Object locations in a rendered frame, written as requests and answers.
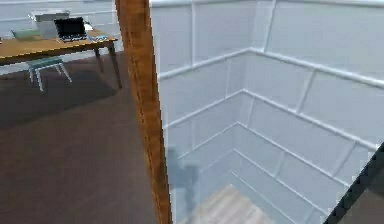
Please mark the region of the grey box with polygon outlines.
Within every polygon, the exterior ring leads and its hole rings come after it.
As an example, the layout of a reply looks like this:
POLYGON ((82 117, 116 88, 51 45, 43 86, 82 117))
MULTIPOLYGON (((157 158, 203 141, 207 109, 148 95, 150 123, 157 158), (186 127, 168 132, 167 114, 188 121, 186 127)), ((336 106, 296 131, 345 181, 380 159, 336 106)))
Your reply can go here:
POLYGON ((58 37, 55 20, 68 18, 70 12, 68 10, 33 11, 31 16, 41 37, 43 39, 51 39, 58 37))

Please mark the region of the brown wooden door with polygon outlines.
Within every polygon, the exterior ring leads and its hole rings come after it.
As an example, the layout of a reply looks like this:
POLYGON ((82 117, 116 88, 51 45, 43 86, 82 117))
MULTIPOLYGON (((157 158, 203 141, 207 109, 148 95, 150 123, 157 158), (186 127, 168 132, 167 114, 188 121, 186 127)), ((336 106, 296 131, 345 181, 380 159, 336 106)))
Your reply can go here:
POLYGON ((172 224, 149 0, 115 0, 158 224, 172 224))

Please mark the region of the teal seat white chair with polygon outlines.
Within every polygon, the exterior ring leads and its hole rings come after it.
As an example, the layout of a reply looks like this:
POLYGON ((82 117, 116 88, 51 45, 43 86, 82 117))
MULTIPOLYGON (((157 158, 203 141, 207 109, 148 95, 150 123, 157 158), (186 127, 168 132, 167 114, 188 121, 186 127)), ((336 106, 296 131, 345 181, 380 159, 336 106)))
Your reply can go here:
POLYGON ((59 74, 64 74, 69 81, 72 81, 68 71, 64 66, 64 61, 60 57, 49 57, 27 61, 27 65, 30 81, 33 82, 34 79, 37 79, 39 90, 41 92, 44 91, 40 73, 40 71, 43 69, 54 67, 59 74))

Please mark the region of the brown wooden desk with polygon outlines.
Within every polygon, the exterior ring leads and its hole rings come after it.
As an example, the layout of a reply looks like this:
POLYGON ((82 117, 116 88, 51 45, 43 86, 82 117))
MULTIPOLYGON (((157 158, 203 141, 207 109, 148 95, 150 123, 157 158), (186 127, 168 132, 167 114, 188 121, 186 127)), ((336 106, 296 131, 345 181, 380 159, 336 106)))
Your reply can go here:
POLYGON ((61 56, 77 52, 93 50, 100 58, 100 48, 107 48, 115 72, 117 86, 122 88, 122 82, 116 58, 114 42, 117 38, 94 29, 88 32, 91 40, 63 42, 59 38, 42 39, 34 36, 32 40, 20 41, 16 38, 5 39, 0 44, 0 66, 12 65, 30 60, 61 56))

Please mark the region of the black laptop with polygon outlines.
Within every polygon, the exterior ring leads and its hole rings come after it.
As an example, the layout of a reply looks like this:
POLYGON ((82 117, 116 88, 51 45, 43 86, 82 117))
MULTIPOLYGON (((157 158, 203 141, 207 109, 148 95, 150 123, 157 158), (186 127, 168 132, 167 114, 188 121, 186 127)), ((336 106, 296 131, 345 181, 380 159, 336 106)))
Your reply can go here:
POLYGON ((54 23, 58 37, 64 42, 85 40, 87 38, 82 17, 56 19, 54 23))

